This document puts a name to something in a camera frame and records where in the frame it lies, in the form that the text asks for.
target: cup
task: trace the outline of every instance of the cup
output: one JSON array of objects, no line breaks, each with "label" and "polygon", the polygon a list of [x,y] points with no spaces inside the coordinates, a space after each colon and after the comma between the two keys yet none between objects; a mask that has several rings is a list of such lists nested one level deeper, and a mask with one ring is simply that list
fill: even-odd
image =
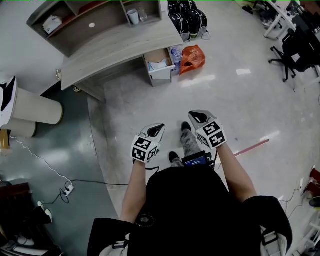
[{"label": "cup", "polygon": [[137,25],[139,23],[139,15],[138,11],[136,9],[131,9],[127,12],[130,21],[134,24]]}]

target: pants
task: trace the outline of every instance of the pants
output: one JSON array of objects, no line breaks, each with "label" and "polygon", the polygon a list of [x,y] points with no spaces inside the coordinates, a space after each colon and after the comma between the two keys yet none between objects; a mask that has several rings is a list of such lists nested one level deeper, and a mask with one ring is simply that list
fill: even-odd
[{"label": "pants", "polygon": [[[196,154],[202,151],[198,146],[196,137],[188,129],[184,129],[182,131],[181,144],[183,146],[185,157],[191,156],[193,154]],[[183,166],[184,164],[182,163],[180,158],[173,159],[171,167],[183,167]]]}]

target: black shirt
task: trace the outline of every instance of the black shirt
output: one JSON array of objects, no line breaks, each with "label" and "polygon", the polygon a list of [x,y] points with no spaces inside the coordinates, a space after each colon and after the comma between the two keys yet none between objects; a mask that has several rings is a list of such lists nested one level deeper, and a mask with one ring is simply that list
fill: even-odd
[{"label": "black shirt", "polygon": [[288,218],[275,197],[243,203],[228,192],[208,165],[171,167],[154,174],[136,223],[94,221],[88,255],[129,236],[128,255],[260,255],[261,227],[292,243]]}]

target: orange plastic bag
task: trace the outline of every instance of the orange plastic bag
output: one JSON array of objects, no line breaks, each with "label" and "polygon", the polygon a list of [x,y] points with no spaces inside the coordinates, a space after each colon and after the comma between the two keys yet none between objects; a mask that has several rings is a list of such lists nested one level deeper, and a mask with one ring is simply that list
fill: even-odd
[{"label": "orange plastic bag", "polygon": [[206,56],[198,45],[188,46],[182,51],[180,74],[202,68],[206,63]]}]

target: floor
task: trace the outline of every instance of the floor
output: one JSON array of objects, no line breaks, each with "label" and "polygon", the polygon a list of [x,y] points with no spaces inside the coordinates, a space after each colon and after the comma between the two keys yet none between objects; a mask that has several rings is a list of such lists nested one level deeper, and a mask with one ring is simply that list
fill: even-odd
[{"label": "floor", "polygon": [[[267,39],[256,15],[233,1],[197,1],[208,19],[211,40],[195,40],[206,55],[203,68],[175,76],[171,84],[151,87],[142,73],[128,74],[105,85],[106,105],[101,107],[107,137],[107,160],[100,163],[106,181],[127,183],[132,169],[130,146],[144,126],[164,123],[166,130],[160,153],[147,167],[170,166],[168,153],[181,157],[179,128],[188,121],[188,112],[202,109],[217,116],[232,151],[242,151],[265,138],[270,141],[238,157],[259,195],[283,200],[291,198],[313,165],[320,166],[320,88],[302,86],[316,77],[313,69],[283,83],[284,70],[269,64],[275,58],[271,46],[282,49],[281,40]],[[223,180],[223,169],[217,170]],[[147,171],[149,178],[153,174]],[[108,186],[118,214],[126,187]],[[288,205],[290,216],[302,197],[296,192]],[[290,216],[294,233],[292,251],[300,245],[314,210],[304,202]]]},{"label": "floor", "polygon": [[[96,138],[93,139],[99,122],[96,115],[88,111],[87,95],[74,93],[69,88],[44,96],[63,105],[62,121],[57,125],[39,123],[35,137],[18,139],[69,179],[104,182],[94,144]],[[54,201],[66,180],[14,139],[10,140],[10,148],[12,154],[0,157],[0,175],[4,180],[28,182],[35,205],[38,201]],[[66,255],[86,256],[94,219],[117,219],[118,216],[105,185],[74,182],[74,187],[69,204],[59,198],[54,204],[45,205],[53,216],[53,222],[45,228]]]}]

